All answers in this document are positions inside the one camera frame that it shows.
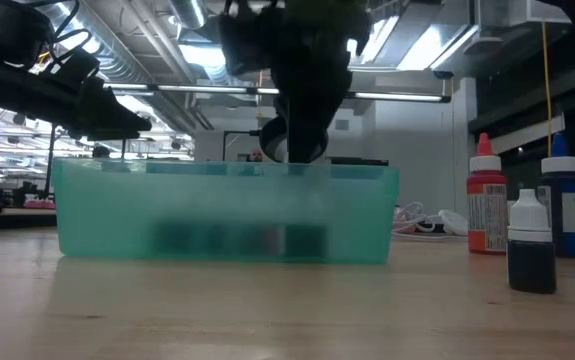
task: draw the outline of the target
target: black cable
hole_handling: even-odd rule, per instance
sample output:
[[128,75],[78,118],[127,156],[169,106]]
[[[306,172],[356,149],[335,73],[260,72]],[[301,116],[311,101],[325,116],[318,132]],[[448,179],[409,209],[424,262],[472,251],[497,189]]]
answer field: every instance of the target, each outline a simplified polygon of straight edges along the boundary
[[[60,24],[60,26],[58,26],[58,28],[54,32],[53,39],[49,43],[49,55],[52,58],[52,62],[51,62],[51,64],[47,65],[47,67],[45,68],[45,71],[47,71],[47,72],[51,72],[51,70],[54,68],[54,66],[56,64],[58,64],[58,66],[62,67],[63,61],[68,59],[74,53],[74,51],[85,46],[89,42],[89,40],[91,40],[92,34],[87,29],[76,29],[76,30],[68,32],[65,35],[62,35],[62,32],[71,23],[71,21],[74,19],[74,17],[78,13],[78,10],[80,9],[80,1],[79,0],[44,0],[44,1],[36,1],[36,2],[31,3],[31,4],[28,4],[32,7],[41,7],[41,6],[46,6],[46,5],[55,5],[55,4],[63,3],[66,1],[74,1],[74,7],[71,9],[71,11],[69,12],[69,15],[67,15],[67,17]],[[54,47],[56,44],[58,44],[62,41],[65,41],[65,40],[69,39],[70,37],[76,36],[78,34],[83,34],[83,33],[87,34],[87,37],[85,38],[85,40],[81,41],[80,44],[78,44],[75,47],[73,47],[72,49],[68,50],[67,52],[65,52],[61,56],[56,56],[56,53],[54,51]]]

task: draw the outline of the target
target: teal plastic bin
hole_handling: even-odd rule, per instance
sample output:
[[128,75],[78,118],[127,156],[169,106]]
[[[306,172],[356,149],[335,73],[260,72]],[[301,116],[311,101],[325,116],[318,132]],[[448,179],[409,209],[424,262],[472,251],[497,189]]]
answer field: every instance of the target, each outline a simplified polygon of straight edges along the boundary
[[56,159],[67,256],[381,264],[398,195],[375,166]]

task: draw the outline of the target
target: small black bottle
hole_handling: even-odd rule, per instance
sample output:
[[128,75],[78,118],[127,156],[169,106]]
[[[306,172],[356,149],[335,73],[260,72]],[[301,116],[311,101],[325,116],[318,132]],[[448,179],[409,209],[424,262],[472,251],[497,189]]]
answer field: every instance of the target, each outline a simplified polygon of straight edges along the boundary
[[520,190],[511,207],[507,241],[507,278],[518,291],[556,292],[556,255],[547,208],[531,189]]

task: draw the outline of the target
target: red dropper bottle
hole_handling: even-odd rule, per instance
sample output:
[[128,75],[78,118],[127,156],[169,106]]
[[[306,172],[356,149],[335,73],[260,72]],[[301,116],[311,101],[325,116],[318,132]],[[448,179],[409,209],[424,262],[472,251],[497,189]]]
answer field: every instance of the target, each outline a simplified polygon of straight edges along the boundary
[[504,255],[507,249],[507,179],[489,136],[478,140],[476,156],[469,160],[469,252]]

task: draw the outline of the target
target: blue dropper bottle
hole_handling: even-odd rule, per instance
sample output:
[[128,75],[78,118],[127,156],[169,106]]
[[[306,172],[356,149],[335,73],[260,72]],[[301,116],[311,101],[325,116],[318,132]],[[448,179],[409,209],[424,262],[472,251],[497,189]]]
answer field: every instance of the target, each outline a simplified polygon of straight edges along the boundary
[[575,258],[575,157],[567,155],[567,142],[556,134],[551,157],[541,162],[538,200],[547,207],[556,255]]

